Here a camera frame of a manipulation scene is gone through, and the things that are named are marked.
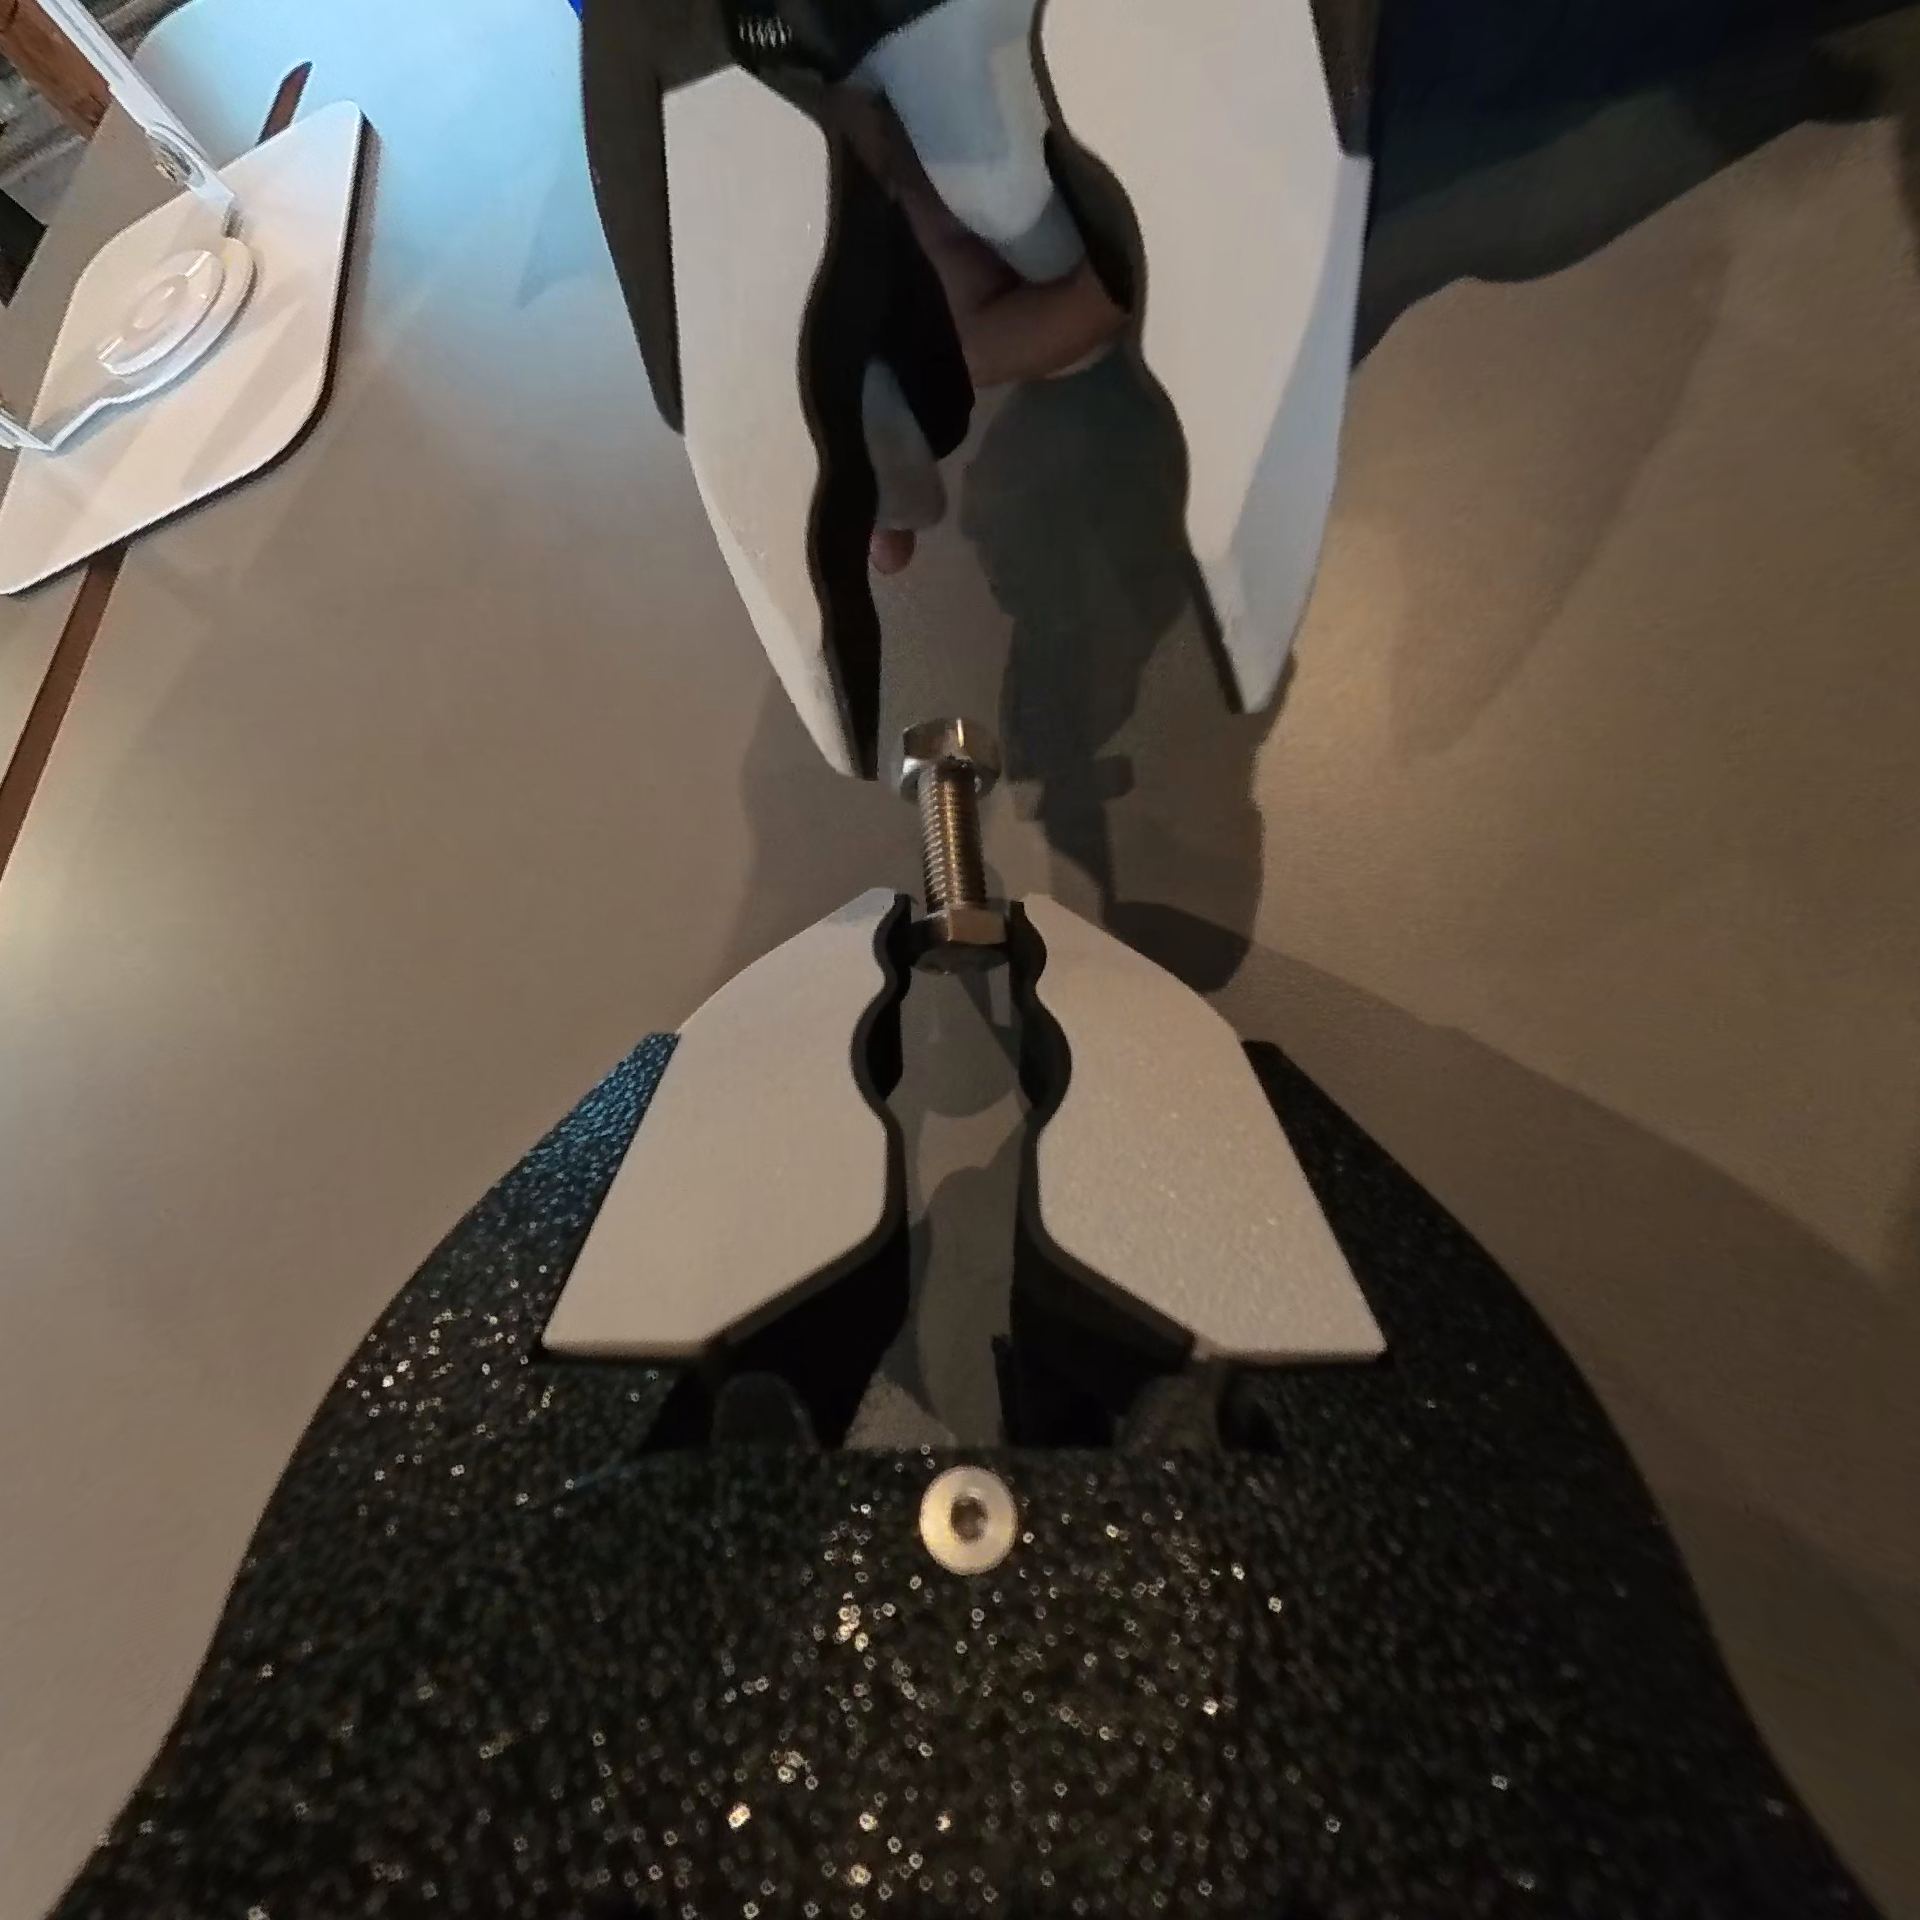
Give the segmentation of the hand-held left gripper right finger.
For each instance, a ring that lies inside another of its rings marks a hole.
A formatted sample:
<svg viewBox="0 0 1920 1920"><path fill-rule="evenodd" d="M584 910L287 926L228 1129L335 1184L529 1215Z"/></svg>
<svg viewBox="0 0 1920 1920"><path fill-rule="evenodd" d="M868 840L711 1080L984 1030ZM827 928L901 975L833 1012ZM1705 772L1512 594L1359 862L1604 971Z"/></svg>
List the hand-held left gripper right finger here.
<svg viewBox="0 0 1920 1920"><path fill-rule="evenodd" d="M1385 1335L1235 1030L1175 975L1050 896L1028 1039L1063 1043L1033 1096L1044 1255L1201 1361L1368 1362Z"/></svg>

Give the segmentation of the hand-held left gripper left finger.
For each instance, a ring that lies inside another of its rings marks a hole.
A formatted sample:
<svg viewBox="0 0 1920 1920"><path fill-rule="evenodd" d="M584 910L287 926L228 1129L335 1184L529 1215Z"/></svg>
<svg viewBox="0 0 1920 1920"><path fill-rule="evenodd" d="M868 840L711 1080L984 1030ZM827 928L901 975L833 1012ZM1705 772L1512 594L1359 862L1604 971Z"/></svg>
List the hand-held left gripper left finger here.
<svg viewBox="0 0 1920 1920"><path fill-rule="evenodd" d="M679 1030L545 1328L570 1361L696 1361L855 1275L903 1223L873 1043L911 900L875 887Z"/></svg>

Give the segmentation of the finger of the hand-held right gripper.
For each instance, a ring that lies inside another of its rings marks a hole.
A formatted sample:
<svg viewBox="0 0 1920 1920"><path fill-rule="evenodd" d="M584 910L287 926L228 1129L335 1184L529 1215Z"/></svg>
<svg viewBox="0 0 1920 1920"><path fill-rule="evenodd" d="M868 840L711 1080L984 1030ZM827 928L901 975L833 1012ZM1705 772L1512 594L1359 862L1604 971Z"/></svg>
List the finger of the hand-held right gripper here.
<svg viewBox="0 0 1920 1920"><path fill-rule="evenodd" d="M1313 600L1354 368L1375 8L1055 2L1041 57L1138 238L1138 350L1187 455L1185 527L1243 714Z"/></svg>
<svg viewBox="0 0 1920 1920"><path fill-rule="evenodd" d="M831 249L827 134L751 71L664 98L682 438L717 551L808 736L860 777L812 556L824 452L805 327Z"/></svg>

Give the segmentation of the steel hex bolt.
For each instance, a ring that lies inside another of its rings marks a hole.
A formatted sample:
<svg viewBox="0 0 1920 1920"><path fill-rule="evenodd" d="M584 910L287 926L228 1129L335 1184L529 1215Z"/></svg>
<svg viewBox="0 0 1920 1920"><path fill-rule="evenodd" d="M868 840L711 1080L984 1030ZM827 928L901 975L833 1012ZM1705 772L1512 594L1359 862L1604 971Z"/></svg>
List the steel hex bolt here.
<svg viewBox="0 0 1920 1920"><path fill-rule="evenodd" d="M899 788L920 811L931 914L991 907L980 803L999 779L999 746L976 721L931 719L903 731Z"/></svg>

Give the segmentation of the blue plastic bin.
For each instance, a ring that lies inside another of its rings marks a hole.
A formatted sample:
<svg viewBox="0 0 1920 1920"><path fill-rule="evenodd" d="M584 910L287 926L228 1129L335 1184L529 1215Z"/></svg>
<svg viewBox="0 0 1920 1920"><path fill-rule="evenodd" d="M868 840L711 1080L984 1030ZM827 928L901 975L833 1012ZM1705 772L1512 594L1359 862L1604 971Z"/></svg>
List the blue plastic bin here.
<svg viewBox="0 0 1920 1920"><path fill-rule="evenodd" d="M1535 282L1800 127L1891 122L1917 208L1917 8L1385 4L1356 367L1453 282Z"/></svg>

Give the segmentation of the person's right hand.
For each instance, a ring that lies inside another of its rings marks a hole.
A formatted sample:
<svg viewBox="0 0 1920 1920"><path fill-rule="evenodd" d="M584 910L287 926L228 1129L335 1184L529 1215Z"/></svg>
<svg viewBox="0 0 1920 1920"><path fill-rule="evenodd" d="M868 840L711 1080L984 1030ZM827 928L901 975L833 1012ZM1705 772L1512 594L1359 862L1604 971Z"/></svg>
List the person's right hand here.
<svg viewBox="0 0 1920 1920"><path fill-rule="evenodd" d="M1124 312L1087 260L1061 279L1032 282L964 228L938 238L932 270L976 388L1063 377L1096 364L1122 335ZM920 536L946 513L943 462L906 417L872 424L872 452L881 480L872 568L899 574Z"/></svg>

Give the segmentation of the clear acrylic stand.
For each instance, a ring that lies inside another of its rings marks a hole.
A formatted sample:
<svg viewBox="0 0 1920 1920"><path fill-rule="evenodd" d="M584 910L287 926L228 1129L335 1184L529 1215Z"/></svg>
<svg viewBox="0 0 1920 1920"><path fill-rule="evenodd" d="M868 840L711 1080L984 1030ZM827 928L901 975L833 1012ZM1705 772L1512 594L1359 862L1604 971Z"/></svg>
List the clear acrylic stand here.
<svg viewBox="0 0 1920 1920"><path fill-rule="evenodd" d="M151 399L197 367L250 300L256 259L240 235L237 200L228 184L84 4L39 4L39 25L28 47L17 47L13 28L5 22L5 52L82 130L98 127L97 118L82 113L98 95L131 118L153 167L183 190L200 222L193 246L177 248L145 279L108 274L113 324L91 347L91 392L44 422L2 411L8 451L52 458L97 417Z"/></svg>

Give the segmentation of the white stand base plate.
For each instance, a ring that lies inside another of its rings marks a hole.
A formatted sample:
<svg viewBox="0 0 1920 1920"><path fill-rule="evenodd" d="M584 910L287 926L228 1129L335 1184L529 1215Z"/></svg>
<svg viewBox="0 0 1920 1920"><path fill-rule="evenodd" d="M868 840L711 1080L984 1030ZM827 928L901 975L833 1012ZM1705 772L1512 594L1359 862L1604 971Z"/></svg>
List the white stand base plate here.
<svg viewBox="0 0 1920 1920"><path fill-rule="evenodd" d="M19 452L5 483L2 593L36 587L263 473L320 411L346 295L346 255L369 120L330 103L237 156L225 182L256 259L248 303L221 342L155 396L113 407L55 455ZM140 282L193 246L197 208L178 195L108 240L82 270L29 422L91 392L108 335L109 272Z"/></svg>

